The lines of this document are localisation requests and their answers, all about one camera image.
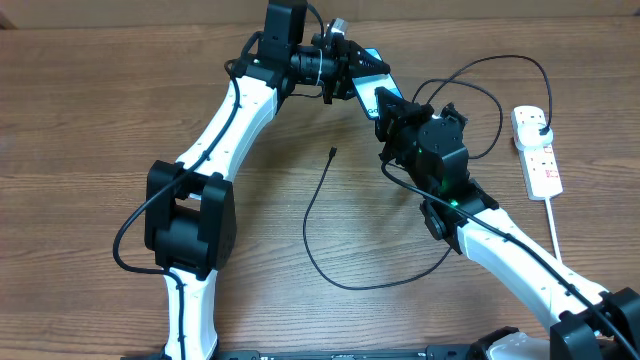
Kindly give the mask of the blue Samsung smartphone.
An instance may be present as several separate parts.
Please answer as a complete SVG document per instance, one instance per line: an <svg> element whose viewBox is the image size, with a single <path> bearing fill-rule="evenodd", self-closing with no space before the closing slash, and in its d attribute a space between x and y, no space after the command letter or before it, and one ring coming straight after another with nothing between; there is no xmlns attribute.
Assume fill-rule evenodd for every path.
<svg viewBox="0 0 640 360"><path fill-rule="evenodd" d="M372 54L375 58L382 60L380 53L375 48L364 48L368 53ZM397 96L403 98L400 89L398 88L391 73L381 74L360 78L352 78L349 74L351 84L355 90L355 96L357 97L364 114L369 120L378 119L378 109L376 103L376 97L374 90L377 87L385 87L395 93Z"/></svg>

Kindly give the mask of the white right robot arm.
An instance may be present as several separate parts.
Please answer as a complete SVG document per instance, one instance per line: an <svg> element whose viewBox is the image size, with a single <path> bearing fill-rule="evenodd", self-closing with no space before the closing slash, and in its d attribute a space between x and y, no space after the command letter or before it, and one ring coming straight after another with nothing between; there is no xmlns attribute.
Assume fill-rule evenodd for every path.
<svg viewBox="0 0 640 360"><path fill-rule="evenodd" d="M400 185L423 197L435 239L488 270L534 314L549 335L549 358L638 358L638 293L610 292L580 276L518 228L471 178L467 120L454 105L436 115L384 87L374 94L382 163L408 173L411 180Z"/></svg>

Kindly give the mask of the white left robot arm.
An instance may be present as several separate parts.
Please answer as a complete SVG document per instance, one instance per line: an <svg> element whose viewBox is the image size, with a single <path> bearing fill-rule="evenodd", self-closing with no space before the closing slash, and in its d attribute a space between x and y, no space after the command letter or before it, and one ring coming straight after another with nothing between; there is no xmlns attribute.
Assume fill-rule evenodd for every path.
<svg viewBox="0 0 640 360"><path fill-rule="evenodd" d="M321 89L325 103L355 96L357 78L390 67L346 39L338 21L302 43L306 1L272 1L264 28L231 60L225 100L197 141L147 176L144 242L153 251L169 299L163 359L210 359L217 347L214 297L218 271L237 233L233 181L259 133L296 86Z"/></svg>

